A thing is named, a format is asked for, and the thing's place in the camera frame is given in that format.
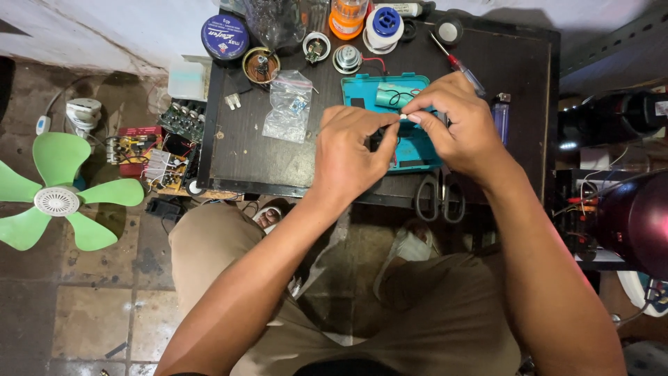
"fan hub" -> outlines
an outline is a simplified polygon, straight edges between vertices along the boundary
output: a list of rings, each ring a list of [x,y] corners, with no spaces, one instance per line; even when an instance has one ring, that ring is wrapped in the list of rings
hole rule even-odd
[[[81,201],[74,187],[58,185],[40,189],[35,195],[35,206],[44,214],[52,217],[65,217],[75,213]]]

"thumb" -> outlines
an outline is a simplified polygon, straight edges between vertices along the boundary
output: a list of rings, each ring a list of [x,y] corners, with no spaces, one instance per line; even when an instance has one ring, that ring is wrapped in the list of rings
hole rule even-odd
[[[435,146],[452,140],[452,135],[446,125],[429,112],[415,111],[408,115],[408,120],[419,124],[427,132]]]
[[[374,168],[387,171],[389,161],[394,156],[394,150],[397,148],[397,134],[399,133],[399,123],[396,122],[385,129],[383,140],[378,145],[378,149],[373,154],[371,160]]]

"fan blade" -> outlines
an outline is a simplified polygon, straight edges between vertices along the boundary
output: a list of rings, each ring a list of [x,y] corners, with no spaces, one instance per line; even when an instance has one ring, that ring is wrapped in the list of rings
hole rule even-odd
[[[74,228],[74,243],[82,251],[97,251],[118,241],[106,227],[81,213],[66,216]]]
[[[50,215],[36,207],[12,217],[0,218],[0,240],[25,251],[37,243],[50,220]]]
[[[33,143],[35,166],[47,187],[72,185],[90,151],[88,141],[69,133],[42,133]]]
[[[41,185],[14,172],[0,161],[0,201],[33,202]]]
[[[144,188],[135,179],[120,179],[96,185],[77,193],[83,203],[110,202],[135,206],[144,199]]]

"fingernail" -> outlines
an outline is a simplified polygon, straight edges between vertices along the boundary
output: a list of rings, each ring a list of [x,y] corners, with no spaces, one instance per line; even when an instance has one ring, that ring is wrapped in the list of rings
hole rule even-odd
[[[416,114],[410,114],[410,115],[408,115],[408,120],[410,120],[410,121],[412,121],[412,122],[414,122],[414,123],[416,123],[416,124],[419,124],[419,123],[422,121],[422,119],[421,119],[418,115],[416,115]]]

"green battery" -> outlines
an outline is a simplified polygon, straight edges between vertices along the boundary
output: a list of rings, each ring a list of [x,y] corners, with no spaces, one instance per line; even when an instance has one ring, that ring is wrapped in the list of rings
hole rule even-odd
[[[390,84],[388,82],[379,82],[375,105],[390,108],[402,108],[408,104],[414,96],[418,95],[418,93],[420,93],[420,89],[417,88],[408,88],[406,86]]]

